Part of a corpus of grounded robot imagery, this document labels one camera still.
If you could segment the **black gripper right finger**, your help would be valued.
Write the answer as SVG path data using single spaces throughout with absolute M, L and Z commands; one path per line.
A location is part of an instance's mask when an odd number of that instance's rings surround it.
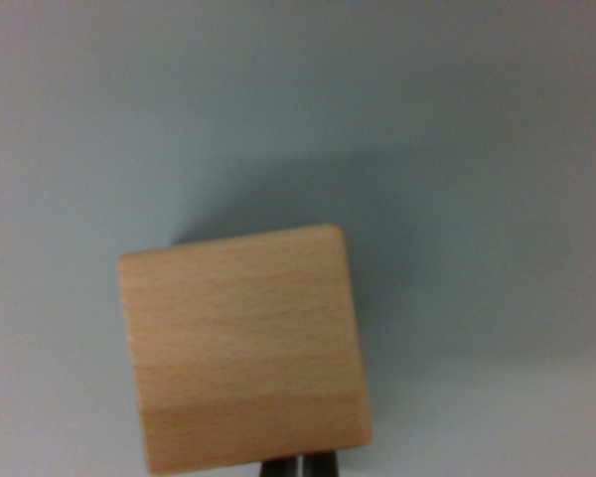
M 339 477 L 336 451 L 317 452 L 302 456 L 303 477 Z

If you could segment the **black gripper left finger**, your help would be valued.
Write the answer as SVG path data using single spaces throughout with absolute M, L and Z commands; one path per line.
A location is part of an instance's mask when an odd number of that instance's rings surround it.
M 299 477 L 299 456 L 275 458 L 261 463 L 259 477 Z

